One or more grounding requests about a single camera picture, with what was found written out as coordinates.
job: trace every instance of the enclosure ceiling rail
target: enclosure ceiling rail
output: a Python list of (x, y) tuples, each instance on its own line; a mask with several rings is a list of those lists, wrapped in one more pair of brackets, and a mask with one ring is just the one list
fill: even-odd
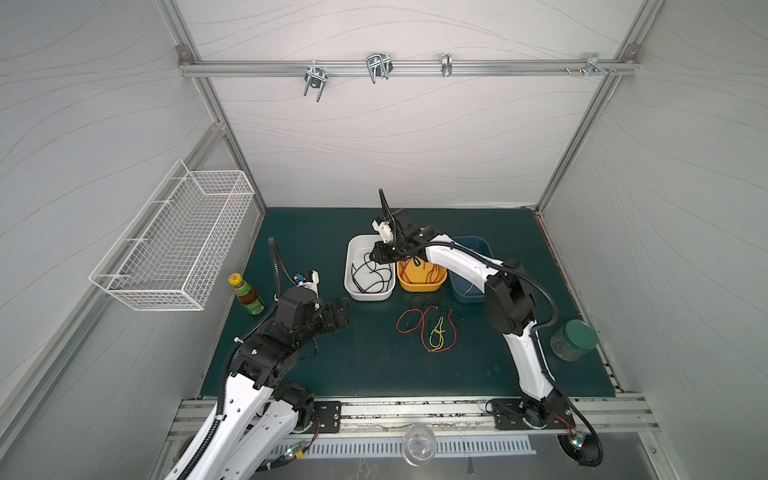
[[(588, 60), (453, 60), (451, 76), (518, 77), (583, 76)], [(301, 77), (308, 67), (325, 71), (329, 77), (368, 77), (368, 66), (360, 61), (197, 61), (179, 65), (184, 77)], [(591, 75), (634, 75), (639, 63), (598, 60)], [(442, 62), (392, 59), (393, 77), (442, 77)]]

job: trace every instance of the aluminum rail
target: aluminum rail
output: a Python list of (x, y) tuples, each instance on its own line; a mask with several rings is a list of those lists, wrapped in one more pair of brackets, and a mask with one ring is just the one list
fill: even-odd
[[(493, 397), (342, 397), (315, 401), (342, 403), (341, 430), (324, 436), (386, 436), (405, 431), (413, 423), (426, 423), (438, 435), (499, 435), (493, 415), (485, 403)], [(659, 432), (659, 426), (645, 398), (637, 393), (618, 393), (616, 397), (574, 397), (576, 406), (598, 432)], [(168, 441), (194, 435), (216, 405), (215, 400), (184, 400), (168, 432)], [(577, 427), (585, 428), (575, 418)], [(562, 430), (521, 429), (513, 433), (554, 435)]]
[[(582, 76), (591, 64), (587, 60), (489, 60), (452, 61), (451, 76), (519, 77)], [(639, 63), (621, 60), (598, 60), (590, 75), (634, 75)], [(184, 77), (301, 77), (308, 67), (317, 67), (329, 77), (368, 77), (364, 61), (197, 61), (179, 65)], [(441, 77), (442, 63), (437, 61), (392, 60), (393, 77)]]

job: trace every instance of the white wire basket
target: white wire basket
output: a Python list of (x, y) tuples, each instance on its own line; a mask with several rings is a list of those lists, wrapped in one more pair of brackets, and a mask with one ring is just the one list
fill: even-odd
[(178, 163), (90, 277), (133, 310), (202, 310), (253, 198), (241, 170)]

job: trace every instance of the metal bracket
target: metal bracket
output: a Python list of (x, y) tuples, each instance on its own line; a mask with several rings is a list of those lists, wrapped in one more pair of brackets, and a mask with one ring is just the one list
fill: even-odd
[[(488, 401), (488, 405), (491, 406), (493, 411), (493, 425), (496, 427), (497, 430), (530, 430), (531, 427), (528, 426), (526, 422), (522, 420), (522, 417), (512, 418), (511, 415), (508, 413), (510, 411), (514, 412), (518, 409), (518, 404), (520, 403), (521, 399), (519, 397), (514, 398), (508, 398), (508, 399), (492, 399)], [(504, 405), (506, 408), (496, 409), (494, 408), (495, 405)], [(556, 405), (557, 408), (554, 409), (555, 415), (560, 416), (563, 420), (568, 422), (570, 425), (575, 425), (573, 415), (571, 414), (571, 410), (569, 410), (564, 403), (560, 402)], [(540, 430), (562, 430), (566, 428), (565, 425), (560, 422), (560, 420), (553, 420), (552, 422), (549, 422), (547, 425), (544, 426), (544, 428), (541, 428)]]
[(192, 50), (186, 45), (176, 45), (176, 53), (179, 54), (179, 65), (192, 65)]
[(634, 63), (637, 61), (637, 52), (640, 51), (639, 43), (630, 43), (621, 54), (621, 61), (624, 63)]
[(442, 66), (442, 76), (450, 77), (453, 73), (453, 55), (449, 53), (442, 54), (440, 65)]
[(388, 53), (375, 53), (366, 58), (366, 67), (374, 84), (377, 76), (389, 80), (389, 72), (392, 71), (392, 57)]
[(339, 433), (341, 428), (341, 402), (315, 402), (315, 412), (313, 414), (318, 418), (317, 422), (319, 422), (320, 433)]
[(309, 67), (304, 73), (304, 80), (306, 80), (304, 96), (306, 97), (306, 93), (309, 91), (310, 87), (319, 88), (316, 101), (320, 101), (320, 95), (323, 94), (323, 89), (326, 87), (326, 82), (328, 81), (326, 72), (322, 68), (315, 66)]
[(610, 75), (611, 73), (615, 73), (615, 71), (610, 72), (608, 70), (605, 70), (604, 68), (599, 67), (598, 61), (600, 61), (598, 54), (593, 53), (592, 55), (590, 55), (584, 67), (578, 69), (581, 72), (581, 76), (588, 77), (591, 74)]

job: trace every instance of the black cable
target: black cable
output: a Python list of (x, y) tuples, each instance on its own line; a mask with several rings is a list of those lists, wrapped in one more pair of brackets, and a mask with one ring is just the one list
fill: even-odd
[[(387, 289), (389, 288), (389, 285), (392, 282), (392, 277), (393, 277), (392, 268), (389, 265), (382, 266), (374, 262), (373, 259), (371, 258), (370, 253), (366, 253), (365, 255), (363, 255), (362, 260), (363, 260), (363, 264), (361, 266), (358, 266), (357, 268), (355, 268), (355, 264), (350, 263), (350, 268), (349, 268), (352, 274), (352, 282), (355, 284), (357, 289), (360, 290), (360, 293), (382, 293), (387, 291)], [(357, 281), (356, 275), (364, 266), (368, 267), (368, 273), (374, 273), (378, 275), (381, 280), (371, 283), (367, 287), (361, 286), (360, 283)], [(388, 272), (389, 278), (387, 280), (384, 280), (384, 276), (381, 274), (381, 272)], [(370, 291), (375, 285), (379, 285), (379, 284), (381, 284), (381, 288), (379, 288), (379, 291), (377, 292)]]
[(288, 269), (286, 268), (285, 263), (283, 263), (283, 256), (280, 255), (280, 248), (277, 246), (277, 242), (274, 242), (274, 237), (271, 237), (270, 239), (269, 248), (272, 262), (274, 263), (277, 261), (277, 265), (280, 267), (283, 273), (285, 273), (285, 276), (288, 277), (288, 280), (291, 282), (291, 284), (293, 284), (293, 286), (299, 286), (299, 282), (297, 282), (291, 275), (288, 274)]
[(531, 328), (531, 339), (533, 340), (533, 344), (535, 346), (536, 358), (538, 359), (538, 364), (539, 364), (539, 367), (541, 368), (541, 373), (551, 383), (552, 388), (561, 397), (563, 397), (563, 400), (565, 401), (565, 404), (573, 411), (573, 413), (576, 414), (576, 416), (578, 416), (579, 419), (581, 419), (581, 421), (587, 426), (587, 428), (589, 429), (589, 432), (594, 437), (594, 444), (597, 447), (597, 456), (596, 456), (596, 458), (594, 460), (587, 459), (587, 458), (582, 458), (581, 460), (579, 460), (579, 459), (575, 458), (574, 460), (576, 460), (579, 463), (579, 465), (583, 465), (583, 466), (596, 467), (596, 466), (600, 465), (601, 462), (603, 461), (603, 445), (600, 442), (600, 437), (595, 432), (594, 428), (592, 427), (592, 424), (576, 408), (576, 406), (571, 401), (571, 399), (569, 399), (568, 396), (565, 395), (565, 392), (563, 392), (563, 389), (561, 389), (560, 386), (555, 382), (554, 378), (552, 378), (552, 374), (550, 374), (549, 368), (547, 368), (547, 363), (544, 360), (544, 352), (541, 350), (541, 344), (539, 343), (539, 340), (538, 340), (538, 331), (540, 329), (546, 328), (548, 326), (552, 326), (552, 325), (556, 324), (556, 322), (558, 321), (558, 306), (555, 304), (554, 299), (552, 298), (552, 295), (550, 295), (549, 292), (547, 290), (545, 290), (545, 288), (543, 286), (541, 286), (541, 284), (539, 284), (539, 282), (537, 282), (536, 280), (532, 279), (531, 277), (529, 277), (525, 273), (518, 272), (517, 270), (514, 270), (514, 269), (512, 269), (509, 266), (500, 265), (498, 263), (492, 262), (489, 259), (485, 258), (484, 256), (480, 255), (479, 253), (475, 252), (474, 250), (472, 250), (472, 249), (470, 249), (468, 247), (464, 247), (463, 245), (460, 245), (460, 244), (458, 244), (456, 242), (441, 242), (441, 241), (435, 242), (435, 241), (431, 241), (429, 243), (425, 243), (423, 245), (419, 245), (419, 246), (417, 246), (415, 248), (412, 248), (411, 250), (405, 252), (404, 254), (405, 254), (406, 257), (411, 257), (415, 253), (418, 253), (420, 250), (424, 250), (427, 247), (450, 247), (452, 249), (456, 249), (456, 250), (458, 250), (460, 252), (466, 253), (470, 257), (476, 259), (477, 261), (483, 263), (484, 265), (486, 265), (486, 266), (488, 266), (490, 268), (502, 271), (504, 273), (508, 273), (508, 274), (510, 274), (512, 276), (515, 276), (515, 277), (519, 278), (520, 280), (523, 280), (524, 282), (526, 282), (527, 284), (533, 286), (536, 290), (538, 290), (539, 293), (541, 293), (541, 295), (547, 301), (547, 304), (549, 305), (549, 308), (552, 311), (552, 315), (551, 315), (551, 317), (549, 318), (548, 321), (546, 321), (544, 323), (540, 323), (540, 324), (534, 325)]
[[(265, 325), (267, 320), (269, 320), (272, 315), (277, 310), (277, 299), (280, 298), (280, 296), (283, 294), (283, 284), (280, 281), (280, 272), (284, 272), (287, 275), (286, 267), (283, 264), (283, 258), (280, 256), (280, 249), (277, 247), (277, 242), (275, 241), (274, 237), (270, 237), (269, 241), (267, 242), (270, 250), (270, 256), (272, 258), (272, 266), (273, 266), (273, 273), (275, 276), (275, 302), (270, 306), (270, 308), (267, 310), (267, 312), (261, 317), (261, 320), (256, 324), (248, 333), (246, 333), (242, 337), (242, 341), (245, 342), (248, 340), (251, 336), (253, 336), (254, 333), (261, 327), (262, 325)], [(218, 388), (217, 388), (217, 401), (216, 401), (216, 416), (221, 417), (224, 415), (224, 400), (227, 397), (227, 378), (230, 374), (230, 365), (232, 363), (232, 357), (234, 356), (235, 352), (237, 352), (237, 349), (240, 348), (240, 343), (235, 342), (229, 352), (227, 352), (226, 356), (224, 357), (224, 364), (221, 368), (221, 374), (219, 375), (219, 382), (218, 382)], [(206, 433), (205, 437), (203, 438), (203, 441), (200, 443), (200, 446), (197, 447), (197, 451), (195, 451), (194, 455), (192, 455), (192, 458), (190, 458), (190, 461), (187, 463), (187, 466), (184, 467), (184, 470), (181, 471), (179, 474), (178, 480), (184, 480), (186, 479), (190, 473), (192, 473), (192, 470), (194, 470), (197, 463), (200, 461), (200, 459), (203, 457), (203, 454), (208, 449), (208, 446), (210, 445), (211, 441), (213, 441), (214, 436), (216, 435), (216, 431), (219, 429), (219, 424), (221, 423), (221, 420), (214, 417), (214, 420), (210, 424), (210, 427), (208, 428), (208, 432)]]

